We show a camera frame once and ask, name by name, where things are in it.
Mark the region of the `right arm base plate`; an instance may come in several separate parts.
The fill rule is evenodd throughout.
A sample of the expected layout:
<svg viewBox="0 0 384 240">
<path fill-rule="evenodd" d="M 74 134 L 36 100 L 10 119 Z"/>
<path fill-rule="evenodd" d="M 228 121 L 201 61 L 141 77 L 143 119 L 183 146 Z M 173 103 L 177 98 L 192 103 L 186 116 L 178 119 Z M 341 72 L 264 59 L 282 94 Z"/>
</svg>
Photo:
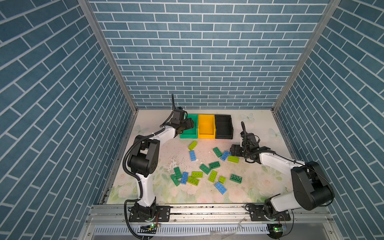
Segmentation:
<svg viewBox="0 0 384 240">
<path fill-rule="evenodd" d="M 291 216 L 288 211 L 277 212 L 266 204 L 245 204 L 244 209 L 249 212 L 252 222 L 263 221 L 290 221 Z"/>
</svg>

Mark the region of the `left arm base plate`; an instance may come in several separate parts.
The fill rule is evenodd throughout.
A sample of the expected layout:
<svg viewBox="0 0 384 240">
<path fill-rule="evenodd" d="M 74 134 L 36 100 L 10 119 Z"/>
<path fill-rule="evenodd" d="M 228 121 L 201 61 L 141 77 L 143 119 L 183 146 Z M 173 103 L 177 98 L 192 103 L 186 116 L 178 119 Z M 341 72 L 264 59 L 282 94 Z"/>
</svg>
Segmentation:
<svg viewBox="0 0 384 240">
<path fill-rule="evenodd" d="M 131 208 L 129 222 L 169 222 L 171 215 L 170 206 L 143 207 L 135 205 Z"/>
</svg>

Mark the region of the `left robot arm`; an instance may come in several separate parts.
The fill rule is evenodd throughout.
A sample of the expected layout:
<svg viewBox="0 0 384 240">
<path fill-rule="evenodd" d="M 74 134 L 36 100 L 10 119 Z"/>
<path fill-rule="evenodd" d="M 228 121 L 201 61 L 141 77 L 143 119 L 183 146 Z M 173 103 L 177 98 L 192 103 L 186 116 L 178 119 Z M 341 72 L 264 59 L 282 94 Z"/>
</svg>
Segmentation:
<svg viewBox="0 0 384 240">
<path fill-rule="evenodd" d="M 161 145 L 193 127 L 194 121 L 188 118 L 188 113 L 181 107 L 173 107 L 170 116 L 160 125 L 160 130 L 147 136 L 136 136 L 123 158 L 122 166 L 126 174 L 137 180 L 139 197 L 134 202 L 139 209 L 156 205 L 152 174 L 158 166 Z"/>
</svg>

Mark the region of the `blue lego brick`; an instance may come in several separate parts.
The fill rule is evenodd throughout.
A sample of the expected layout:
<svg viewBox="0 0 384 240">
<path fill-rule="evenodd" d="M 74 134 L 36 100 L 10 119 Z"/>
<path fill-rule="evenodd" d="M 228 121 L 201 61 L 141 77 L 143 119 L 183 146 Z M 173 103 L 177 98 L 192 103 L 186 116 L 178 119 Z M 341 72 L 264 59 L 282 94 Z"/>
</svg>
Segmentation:
<svg viewBox="0 0 384 240">
<path fill-rule="evenodd" d="M 186 185 L 188 181 L 189 173 L 188 172 L 183 172 L 182 173 L 182 178 L 181 178 L 181 184 Z"/>
<path fill-rule="evenodd" d="M 196 154 L 195 151 L 189 151 L 191 161 L 196 161 Z"/>
<path fill-rule="evenodd" d="M 215 188 L 222 194 L 224 195 L 227 192 L 227 189 L 224 187 L 224 185 L 220 182 L 217 182 L 215 184 Z"/>
<path fill-rule="evenodd" d="M 225 151 L 225 152 L 221 155 L 220 159 L 221 159 L 222 161 L 225 162 L 225 161 L 227 160 L 227 158 L 228 158 L 230 155 L 231 155 L 230 152 Z"/>
</svg>

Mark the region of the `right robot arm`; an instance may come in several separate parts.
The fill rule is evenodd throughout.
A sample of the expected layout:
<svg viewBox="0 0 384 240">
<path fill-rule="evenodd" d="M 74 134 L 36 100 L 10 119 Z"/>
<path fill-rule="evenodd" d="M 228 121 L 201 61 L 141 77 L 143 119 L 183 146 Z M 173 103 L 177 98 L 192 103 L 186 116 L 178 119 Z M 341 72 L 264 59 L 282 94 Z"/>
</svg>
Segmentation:
<svg viewBox="0 0 384 240">
<path fill-rule="evenodd" d="M 290 193 L 265 200 L 265 213 L 280 213 L 299 208 L 310 211 L 333 202 L 334 190 L 318 163 L 305 163 L 283 157 L 268 147 L 261 147 L 260 140 L 246 131 L 241 132 L 241 138 L 240 145 L 232 145 L 230 148 L 232 157 L 242 157 L 249 164 L 271 167 L 290 176 L 292 180 L 293 190 Z"/>
</svg>

